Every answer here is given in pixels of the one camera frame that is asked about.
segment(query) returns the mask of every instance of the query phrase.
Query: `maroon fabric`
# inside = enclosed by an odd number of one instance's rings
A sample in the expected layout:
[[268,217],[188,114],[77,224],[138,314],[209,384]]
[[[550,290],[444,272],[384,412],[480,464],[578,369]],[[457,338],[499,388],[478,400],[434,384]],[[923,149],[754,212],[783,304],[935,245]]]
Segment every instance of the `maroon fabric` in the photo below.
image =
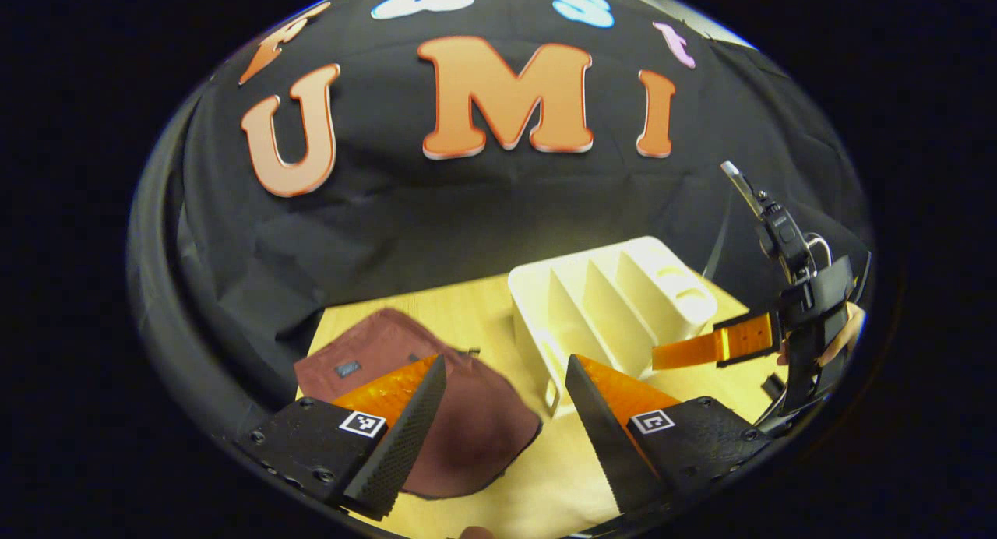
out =
[[[332,402],[432,354],[444,357],[446,392],[403,490],[425,498],[464,496],[501,476],[541,431],[541,419],[508,379],[396,309],[373,313],[294,370],[303,394]],[[338,375],[336,368],[354,361],[359,369]]]

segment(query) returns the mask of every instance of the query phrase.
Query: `table surface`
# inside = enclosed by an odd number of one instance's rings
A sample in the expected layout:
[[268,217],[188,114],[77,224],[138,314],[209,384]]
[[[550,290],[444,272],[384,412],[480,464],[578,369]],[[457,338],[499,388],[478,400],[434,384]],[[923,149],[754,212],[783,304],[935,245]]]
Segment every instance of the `table surface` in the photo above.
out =
[[[718,305],[704,333],[711,332],[713,322],[748,311],[716,284],[700,279]],[[481,492],[445,500],[403,493],[380,522],[357,514],[353,517],[417,539],[458,537],[470,525],[487,527],[496,539],[545,539],[570,535],[619,515],[578,414],[551,419],[535,390],[535,379],[516,348],[508,275],[328,308],[308,353],[320,350],[381,308],[407,313],[453,347],[480,348],[481,361],[516,387],[523,402],[541,415],[544,428],[506,474]],[[715,397],[747,421],[754,421],[769,406],[761,384],[773,372],[787,378],[787,369],[769,355],[723,369],[708,364],[662,370],[646,382],[677,400]]]

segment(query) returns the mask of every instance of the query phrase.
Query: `white dish rack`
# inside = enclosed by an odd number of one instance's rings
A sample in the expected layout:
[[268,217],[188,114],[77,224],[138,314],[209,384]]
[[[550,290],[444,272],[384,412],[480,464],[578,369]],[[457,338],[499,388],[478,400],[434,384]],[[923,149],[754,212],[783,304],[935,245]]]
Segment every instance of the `white dish rack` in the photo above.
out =
[[517,266],[509,290],[516,346],[544,362],[536,376],[551,416],[574,411],[571,354],[645,379],[651,348],[697,336],[717,312],[702,281],[652,237]]

